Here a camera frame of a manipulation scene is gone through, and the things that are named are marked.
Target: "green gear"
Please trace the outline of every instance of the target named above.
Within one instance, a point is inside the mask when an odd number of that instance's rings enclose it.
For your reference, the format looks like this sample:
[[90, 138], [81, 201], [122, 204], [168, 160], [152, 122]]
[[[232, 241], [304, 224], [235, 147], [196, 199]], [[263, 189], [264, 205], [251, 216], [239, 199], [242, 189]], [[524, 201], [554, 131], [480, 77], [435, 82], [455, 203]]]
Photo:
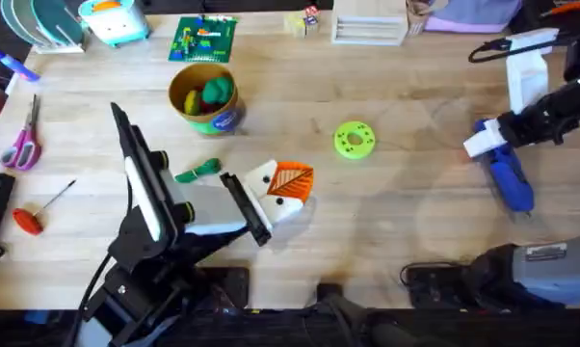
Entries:
[[[360, 144], [351, 144], [348, 137], [355, 135]], [[362, 159], [369, 155], [376, 145], [376, 135], [369, 125], [361, 121], [348, 121], [341, 124], [334, 135], [335, 149], [348, 159]]]

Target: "green lego baseplate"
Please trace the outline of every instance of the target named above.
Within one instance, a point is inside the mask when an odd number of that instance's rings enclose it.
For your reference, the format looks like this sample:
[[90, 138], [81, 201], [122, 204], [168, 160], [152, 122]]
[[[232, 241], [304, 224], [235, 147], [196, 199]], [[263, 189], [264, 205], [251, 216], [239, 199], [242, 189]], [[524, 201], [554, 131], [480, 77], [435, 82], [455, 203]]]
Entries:
[[230, 60], [237, 18], [224, 15], [182, 17], [171, 52], [172, 62], [227, 63]]

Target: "red screwdriver handle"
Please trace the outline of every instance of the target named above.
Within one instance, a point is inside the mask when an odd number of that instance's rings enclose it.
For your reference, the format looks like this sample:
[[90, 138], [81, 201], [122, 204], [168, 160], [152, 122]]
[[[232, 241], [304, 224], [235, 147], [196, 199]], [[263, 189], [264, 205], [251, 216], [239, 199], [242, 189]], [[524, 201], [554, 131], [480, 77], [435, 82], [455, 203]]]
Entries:
[[12, 211], [12, 217], [19, 227], [32, 235], [40, 235], [43, 231], [43, 228], [41, 227], [40, 222], [38, 222], [36, 216], [27, 210], [16, 208], [14, 211]]

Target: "blue marker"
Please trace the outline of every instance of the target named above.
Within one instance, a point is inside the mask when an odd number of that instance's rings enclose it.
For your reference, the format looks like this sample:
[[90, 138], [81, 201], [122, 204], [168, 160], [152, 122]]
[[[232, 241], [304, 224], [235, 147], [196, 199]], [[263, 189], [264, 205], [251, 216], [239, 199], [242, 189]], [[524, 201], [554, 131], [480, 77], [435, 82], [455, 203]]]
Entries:
[[11, 56], [0, 51], [0, 62], [9, 67], [13, 72], [19, 74], [22, 78], [29, 82], [36, 82], [40, 79], [40, 76], [34, 73], [32, 70], [25, 67], [18, 60], [12, 58]]
[[[474, 132], [485, 130], [484, 122], [476, 121]], [[480, 160], [493, 177], [502, 201], [511, 211], [529, 216], [534, 209], [534, 190], [523, 174], [513, 147], [505, 144], [481, 155]]]

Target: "pink scissors handle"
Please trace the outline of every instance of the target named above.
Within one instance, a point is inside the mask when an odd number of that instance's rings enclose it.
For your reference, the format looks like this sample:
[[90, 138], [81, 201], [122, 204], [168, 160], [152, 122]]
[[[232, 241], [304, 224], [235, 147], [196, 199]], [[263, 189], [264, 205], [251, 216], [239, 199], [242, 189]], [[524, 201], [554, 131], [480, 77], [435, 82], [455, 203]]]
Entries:
[[25, 132], [24, 142], [18, 153], [18, 160], [15, 167], [22, 171], [27, 171], [33, 168], [40, 159], [41, 147], [35, 139], [33, 130], [29, 129]]
[[16, 165], [16, 161], [18, 160], [18, 156], [20, 155], [20, 151], [22, 149], [22, 144], [24, 143], [24, 139], [26, 136], [26, 131], [20, 130], [18, 134], [18, 138], [13, 145], [8, 148], [3, 155], [1, 155], [1, 164], [3, 164], [6, 168], [13, 168]]

